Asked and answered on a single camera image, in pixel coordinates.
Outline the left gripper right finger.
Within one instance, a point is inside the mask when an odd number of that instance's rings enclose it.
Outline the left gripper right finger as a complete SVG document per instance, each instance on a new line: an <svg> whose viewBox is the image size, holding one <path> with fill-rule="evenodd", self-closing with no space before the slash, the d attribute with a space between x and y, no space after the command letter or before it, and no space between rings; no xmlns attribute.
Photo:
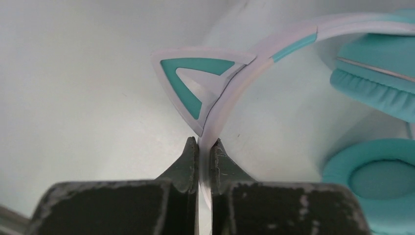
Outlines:
<svg viewBox="0 0 415 235"><path fill-rule="evenodd" d="M344 186L256 181L220 140L210 151L214 235L369 235L352 192Z"/></svg>

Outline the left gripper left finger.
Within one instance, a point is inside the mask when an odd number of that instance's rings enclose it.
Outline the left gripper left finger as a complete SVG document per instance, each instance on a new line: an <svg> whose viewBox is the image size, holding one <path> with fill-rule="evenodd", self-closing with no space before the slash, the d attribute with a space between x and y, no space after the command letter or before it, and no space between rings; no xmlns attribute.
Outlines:
<svg viewBox="0 0 415 235"><path fill-rule="evenodd" d="M199 149L150 180L59 182L40 199L28 235L198 234Z"/></svg>

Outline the teal cat ear headphones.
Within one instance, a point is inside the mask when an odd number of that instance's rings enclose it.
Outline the teal cat ear headphones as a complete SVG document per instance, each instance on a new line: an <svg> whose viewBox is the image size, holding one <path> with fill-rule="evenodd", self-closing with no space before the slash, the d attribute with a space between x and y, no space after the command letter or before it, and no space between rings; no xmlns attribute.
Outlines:
<svg viewBox="0 0 415 235"><path fill-rule="evenodd" d="M371 234L415 232L415 10L307 19L243 49L156 51L155 73L197 136L212 231L210 151L256 181L338 184Z"/></svg>

